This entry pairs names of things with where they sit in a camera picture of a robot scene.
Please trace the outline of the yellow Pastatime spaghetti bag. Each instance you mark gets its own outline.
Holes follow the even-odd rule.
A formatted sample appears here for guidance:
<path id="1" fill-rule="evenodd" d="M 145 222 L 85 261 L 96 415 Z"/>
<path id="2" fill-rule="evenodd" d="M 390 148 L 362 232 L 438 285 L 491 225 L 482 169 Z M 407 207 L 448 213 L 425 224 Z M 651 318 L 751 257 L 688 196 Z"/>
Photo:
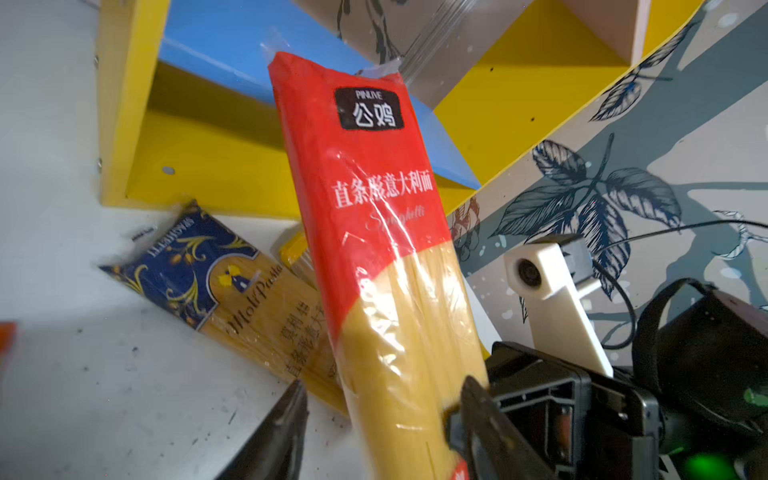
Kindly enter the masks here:
<path id="1" fill-rule="evenodd" d="M 282 263 L 297 277 L 313 288 L 318 288 L 309 245 L 303 230 L 295 232 L 278 249 Z"/>

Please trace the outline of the red spaghetti bag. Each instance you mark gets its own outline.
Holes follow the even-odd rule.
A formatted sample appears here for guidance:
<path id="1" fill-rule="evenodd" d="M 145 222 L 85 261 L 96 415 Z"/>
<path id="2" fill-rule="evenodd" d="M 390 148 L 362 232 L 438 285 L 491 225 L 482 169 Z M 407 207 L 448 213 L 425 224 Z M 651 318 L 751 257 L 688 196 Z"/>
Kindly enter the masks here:
<path id="1" fill-rule="evenodd" d="M 458 479 L 446 414 L 488 377 L 402 77 L 268 67 L 346 405 L 374 479 Z"/>

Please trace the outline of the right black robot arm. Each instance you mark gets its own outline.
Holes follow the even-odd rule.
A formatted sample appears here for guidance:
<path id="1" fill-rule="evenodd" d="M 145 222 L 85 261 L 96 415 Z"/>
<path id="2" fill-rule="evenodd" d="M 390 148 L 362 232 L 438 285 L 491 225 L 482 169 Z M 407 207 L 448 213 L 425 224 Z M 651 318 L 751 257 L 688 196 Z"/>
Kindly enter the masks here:
<path id="1" fill-rule="evenodd" d="M 767 314 L 678 280 L 606 376 L 513 342 L 486 366 L 500 410 L 561 479 L 763 479 Z"/>

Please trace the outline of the dark blue spaghetti bag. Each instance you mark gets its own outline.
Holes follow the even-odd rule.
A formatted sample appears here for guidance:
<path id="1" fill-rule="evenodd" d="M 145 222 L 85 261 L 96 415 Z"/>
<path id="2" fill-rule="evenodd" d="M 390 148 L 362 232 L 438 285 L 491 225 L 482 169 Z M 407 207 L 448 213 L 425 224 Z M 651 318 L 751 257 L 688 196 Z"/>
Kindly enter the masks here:
<path id="1" fill-rule="evenodd" d="M 190 328 L 347 411 L 320 293 L 196 201 L 102 271 Z"/>

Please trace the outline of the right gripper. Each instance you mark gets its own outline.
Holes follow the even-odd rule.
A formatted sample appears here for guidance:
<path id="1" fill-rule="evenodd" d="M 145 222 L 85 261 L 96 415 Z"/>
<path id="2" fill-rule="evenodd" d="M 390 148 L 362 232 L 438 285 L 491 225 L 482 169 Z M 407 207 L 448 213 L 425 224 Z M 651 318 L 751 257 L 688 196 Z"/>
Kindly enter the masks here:
<path id="1" fill-rule="evenodd" d="M 560 479 L 658 479 L 655 397 L 514 342 L 486 361 L 490 394 Z"/>

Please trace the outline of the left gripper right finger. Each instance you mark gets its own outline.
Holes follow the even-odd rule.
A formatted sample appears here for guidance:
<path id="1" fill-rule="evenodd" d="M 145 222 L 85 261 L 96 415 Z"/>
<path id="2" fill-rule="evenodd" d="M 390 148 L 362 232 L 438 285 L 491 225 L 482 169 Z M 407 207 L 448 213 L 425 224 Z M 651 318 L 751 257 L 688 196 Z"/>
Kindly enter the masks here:
<path id="1" fill-rule="evenodd" d="M 477 379 L 465 378 L 446 414 L 446 441 L 461 458 L 458 479 L 554 479 L 554 471 Z"/>

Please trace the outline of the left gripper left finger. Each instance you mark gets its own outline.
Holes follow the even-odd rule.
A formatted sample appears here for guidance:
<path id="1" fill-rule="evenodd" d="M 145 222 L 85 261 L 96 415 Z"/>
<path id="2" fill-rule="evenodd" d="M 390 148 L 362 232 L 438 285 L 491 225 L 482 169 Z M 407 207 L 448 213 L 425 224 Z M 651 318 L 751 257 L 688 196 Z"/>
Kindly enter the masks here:
<path id="1" fill-rule="evenodd" d="M 295 380 L 217 479 L 298 479 L 308 416 L 305 384 Z"/>

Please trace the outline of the yellow shelf pink blue boards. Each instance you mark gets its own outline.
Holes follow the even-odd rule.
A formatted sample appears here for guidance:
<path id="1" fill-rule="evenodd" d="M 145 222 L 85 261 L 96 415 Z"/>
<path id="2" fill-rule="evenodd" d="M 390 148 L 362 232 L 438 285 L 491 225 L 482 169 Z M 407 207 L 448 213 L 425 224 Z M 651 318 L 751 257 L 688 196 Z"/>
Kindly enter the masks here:
<path id="1" fill-rule="evenodd" d="M 681 30 L 694 1 L 104 1 L 100 201 L 297 220 L 452 211 Z"/>

